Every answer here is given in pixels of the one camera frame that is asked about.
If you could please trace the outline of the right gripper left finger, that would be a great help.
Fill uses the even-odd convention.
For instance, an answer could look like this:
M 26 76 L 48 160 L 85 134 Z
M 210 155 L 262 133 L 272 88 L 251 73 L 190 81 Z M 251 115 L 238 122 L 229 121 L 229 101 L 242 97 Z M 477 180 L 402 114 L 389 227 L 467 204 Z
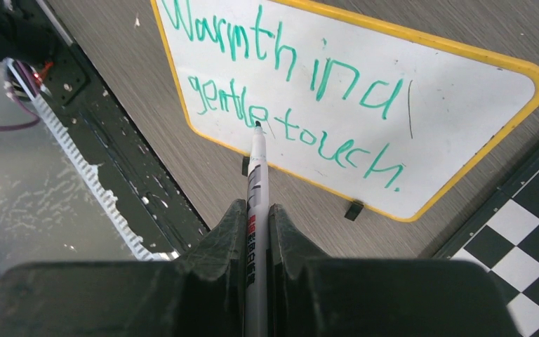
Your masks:
M 0 278 L 0 336 L 241 336 L 246 203 L 174 260 L 26 263 Z

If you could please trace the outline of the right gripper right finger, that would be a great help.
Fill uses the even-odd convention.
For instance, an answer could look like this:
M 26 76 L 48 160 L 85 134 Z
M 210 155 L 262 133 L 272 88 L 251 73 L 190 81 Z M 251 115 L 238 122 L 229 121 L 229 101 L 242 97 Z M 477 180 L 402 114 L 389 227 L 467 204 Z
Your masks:
M 272 336 L 517 336 L 486 271 L 465 260 L 335 258 L 269 212 Z

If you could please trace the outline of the green whiteboard marker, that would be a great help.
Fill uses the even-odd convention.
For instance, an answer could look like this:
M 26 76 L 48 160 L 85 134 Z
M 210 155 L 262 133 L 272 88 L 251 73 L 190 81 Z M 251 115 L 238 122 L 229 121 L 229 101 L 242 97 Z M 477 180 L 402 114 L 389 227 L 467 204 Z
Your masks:
M 256 121 L 248 163 L 244 335 L 268 335 L 269 183 L 266 142 Z

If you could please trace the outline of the yellow framed whiteboard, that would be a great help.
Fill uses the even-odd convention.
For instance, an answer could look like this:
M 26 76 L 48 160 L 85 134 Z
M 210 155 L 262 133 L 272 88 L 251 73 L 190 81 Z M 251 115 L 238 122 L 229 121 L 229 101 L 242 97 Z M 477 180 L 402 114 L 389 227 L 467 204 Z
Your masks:
M 313 1 L 153 1 L 188 126 L 421 217 L 539 106 L 539 66 Z

